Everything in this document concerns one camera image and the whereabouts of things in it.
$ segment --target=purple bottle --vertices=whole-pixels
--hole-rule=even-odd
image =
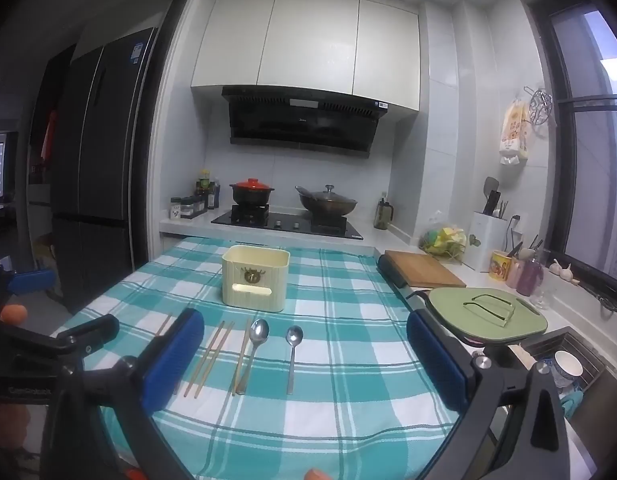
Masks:
[[[524,262],[520,279],[517,282],[517,290],[523,296],[530,296],[541,285],[544,279],[544,266],[537,256]]]

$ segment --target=garlic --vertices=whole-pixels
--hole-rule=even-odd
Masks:
[[[570,282],[573,279],[573,272],[571,271],[571,264],[566,269],[562,269],[559,272],[559,276],[566,282]]]
[[[560,272],[562,272],[562,267],[560,267],[560,265],[557,262],[557,260],[553,260],[553,261],[554,261],[554,263],[551,264],[551,266],[549,267],[549,270],[553,274],[557,274],[559,276]]]

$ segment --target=blue gripper pad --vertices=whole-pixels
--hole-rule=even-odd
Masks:
[[[52,288],[53,285],[55,285],[55,273],[50,269],[42,269],[16,274],[8,284],[8,290],[12,294],[21,296],[29,292]]]
[[[407,337],[442,402],[448,409],[464,413],[469,406],[464,374],[417,310],[409,314]]]
[[[163,410],[173,397],[175,385],[182,379],[204,338],[204,317],[197,310],[187,308],[182,316],[189,316],[177,329],[178,319],[163,337],[165,346],[144,374],[141,402],[149,415]]]

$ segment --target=stainless steel spoon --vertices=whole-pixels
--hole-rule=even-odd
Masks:
[[[293,372],[295,371],[295,347],[302,342],[304,339],[304,333],[302,329],[293,325],[288,327],[286,331],[286,340],[290,345],[290,365],[288,366],[288,384],[286,386],[286,394],[290,395],[293,393]]]
[[[253,357],[255,356],[255,351],[258,346],[262,345],[266,339],[268,338],[268,323],[264,319],[256,319],[253,321],[251,328],[248,329],[248,337],[253,343],[253,351],[251,352],[251,356],[248,359],[248,365],[246,366],[246,371],[242,378],[239,380],[237,384],[237,388],[235,393],[237,395],[244,395],[246,392],[246,384],[248,383],[248,377],[251,374],[251,366],[253,365]]]

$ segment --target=gas stove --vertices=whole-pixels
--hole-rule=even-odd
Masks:
[[[255,207],[234,205],[231,211],[218,216],[211,223],[364,240],[343,216],[320,218],[309,211],[297,215],[274,213],[269,210],[268,205]]]

